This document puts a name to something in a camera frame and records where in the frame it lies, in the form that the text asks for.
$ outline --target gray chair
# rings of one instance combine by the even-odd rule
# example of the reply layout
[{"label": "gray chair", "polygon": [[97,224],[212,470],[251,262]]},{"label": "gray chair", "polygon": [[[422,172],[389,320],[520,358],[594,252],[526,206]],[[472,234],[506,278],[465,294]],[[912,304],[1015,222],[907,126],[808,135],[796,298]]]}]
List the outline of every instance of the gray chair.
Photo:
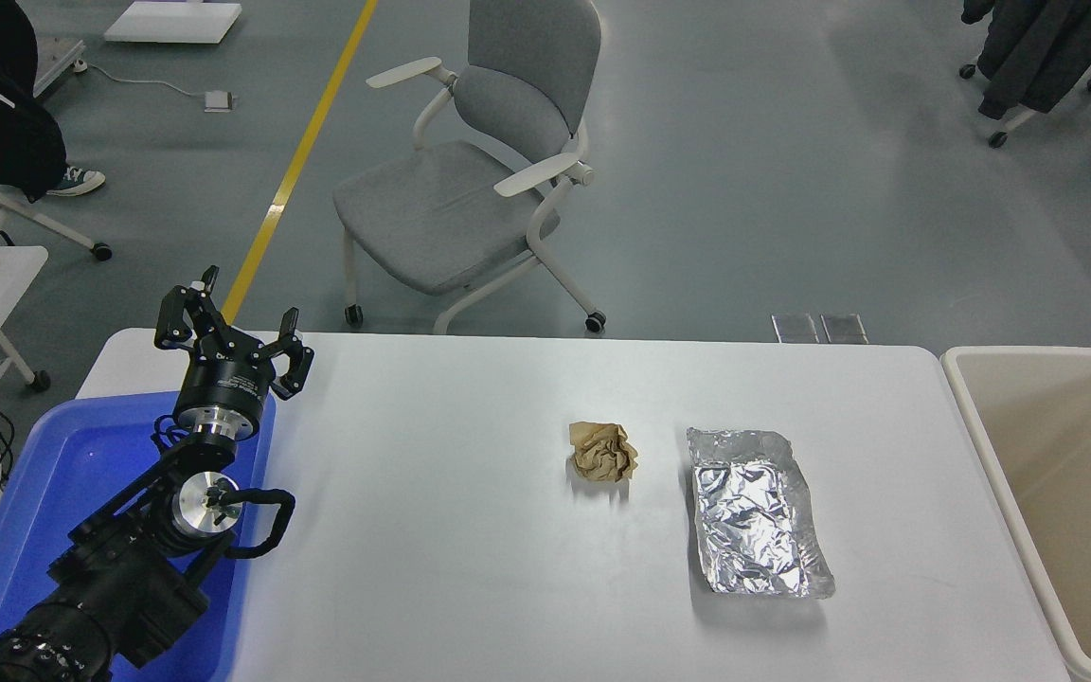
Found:
[{"label": "gray chair", "polygon": [[[415,154],[350,178],[334,191],[345,234],[347,323],[356,298],[356,244],[395,279],[429,295],[470,289],[436,320],[445,334],[460,311],[538,264],[600,333],[606,315],[542,241],[573,186],[592,181],[585,164],[584,108],[600,53],[600,19],[589,0],[471,0],[469,64],[456,74],[437,57],[372,76],[385,87],[417,75],[443,85],[412,129]],[[463,121],[506,143],[529,165],[513,172],[469,142],[425,146],[428,122],[455,100]],[[549,194],[538,184],[549,183]]]}]

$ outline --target gray floor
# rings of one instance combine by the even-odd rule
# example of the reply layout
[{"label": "gray floor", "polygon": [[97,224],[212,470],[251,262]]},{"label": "gray floor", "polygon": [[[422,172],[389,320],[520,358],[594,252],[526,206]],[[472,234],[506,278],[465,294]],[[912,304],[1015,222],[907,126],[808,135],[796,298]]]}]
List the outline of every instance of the gray floor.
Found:
[{"label": "gray floor", "polygon": [[[22,220],[49,261],[8,325],[53,387],[3,388],[27,427],[73,397],[116,330],[208,264],[233,280],[361,0],[245,0],[217,47],[104,44],[127,0],[21,0],[41,34],[86,39],[125,77],[230,89],[237,111],[88,72],[47,107],[105,189],[44,208],[109,241],[95,263]],[[771,313],[860,313],[875,344],[1091,346],[1091,96],[1072,92],[1002,151],[957,77],[983,25],[960,3],[597,0],[606,22],[587,120],[599,180],[551,242],[609,315],[607,337],[774,342]],[[464,62],[466,3],[381,0],[238,322],[341,330],[331,190],[410,151],[432,83],[363,77],[425,55]],[[430,137],[466,134],[449,113]],[[429,333],[445,302],[360,264],[364,332]],[[584,336],[544,272],[458,316],[471,335]]]}]

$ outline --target robotic arm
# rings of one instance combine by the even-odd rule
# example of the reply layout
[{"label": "robotic arm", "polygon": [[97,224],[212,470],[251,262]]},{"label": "robotic arm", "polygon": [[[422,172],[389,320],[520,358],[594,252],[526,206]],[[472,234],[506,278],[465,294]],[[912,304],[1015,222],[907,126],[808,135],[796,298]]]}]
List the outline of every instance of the robotic arm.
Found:
[{"label": "robotic arm", "polygon": [[[160,445],[159,462],[69,533],[72,547],[48,569],[56,590],[0,635],[0,682],[107,682],[118,654],[140,668],[206,612],[199,587],[221,557],[263,557],[280,543],[293,496],[240,491],[220,471],[255,435],[268,391],[290,398],[302,390],[314,350],[298,338],[298,308],[268,345],[227,324],[209,298],[216,279],[215,266],[170,290],[155,330],[156,347],[190,354],[173,411],[187,435]],[[283,375],[277,356],[289,358]],[[245,504],[278,506],[253,548],[233,545]],[[182,573],[170,564],[193,553]]]}]

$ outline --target crumpled brown paper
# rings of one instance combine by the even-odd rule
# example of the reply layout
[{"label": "crumpled brown paper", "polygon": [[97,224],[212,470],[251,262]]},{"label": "crumpled brown paper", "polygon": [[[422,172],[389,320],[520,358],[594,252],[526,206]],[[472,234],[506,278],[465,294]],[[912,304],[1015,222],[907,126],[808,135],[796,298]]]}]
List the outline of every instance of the crumpled brown paper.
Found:
[{"label": "crumpled brown paper", "polygon": [[625,440],[620,423],[572,423],[571,445],[575,445],[571,465],[579,476],[600,482],[633,478],[637,450]]}]

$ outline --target chair seat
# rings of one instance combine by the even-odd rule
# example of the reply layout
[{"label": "chair seat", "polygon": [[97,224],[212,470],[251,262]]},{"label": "chair seat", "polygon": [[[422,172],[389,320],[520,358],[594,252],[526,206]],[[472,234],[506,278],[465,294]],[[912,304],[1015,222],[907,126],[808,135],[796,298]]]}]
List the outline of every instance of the chair seat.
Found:
[{"label": "chair seat", "polygon": [[[416,152],[350,178],[334,191],[339,219],[401,284],[445,294],[528,250],[525,230],[540,191],[500,198],[512,169],[469,142]],[[551,212],[542,237],[558,227]]]}]

